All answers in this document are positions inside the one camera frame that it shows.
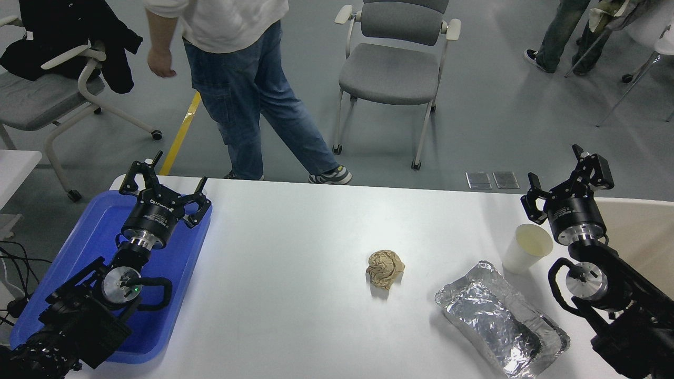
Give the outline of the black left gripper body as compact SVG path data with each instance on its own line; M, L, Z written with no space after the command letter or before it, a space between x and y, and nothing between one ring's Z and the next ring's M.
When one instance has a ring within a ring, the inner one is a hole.
M165 248L177 223L185 216L184 206L177 201L168 200L168 204L147 192L138 196L137 202L122 226L122 235L127 240L145 240L145 245L153 248Z

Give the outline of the person's right hand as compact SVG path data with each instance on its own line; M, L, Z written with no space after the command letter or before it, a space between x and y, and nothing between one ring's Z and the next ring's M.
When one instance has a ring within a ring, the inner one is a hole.
M177 74L172 68L170 48L152 46L147 54L147 65L150 71L160 78L171 78Z

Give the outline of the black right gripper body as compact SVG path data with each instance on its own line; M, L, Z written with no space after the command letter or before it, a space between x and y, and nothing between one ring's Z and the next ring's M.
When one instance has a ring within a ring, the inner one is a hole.
M548 200L547 220L553 237L579 234L604 237L606 233L605 222L592 196Z

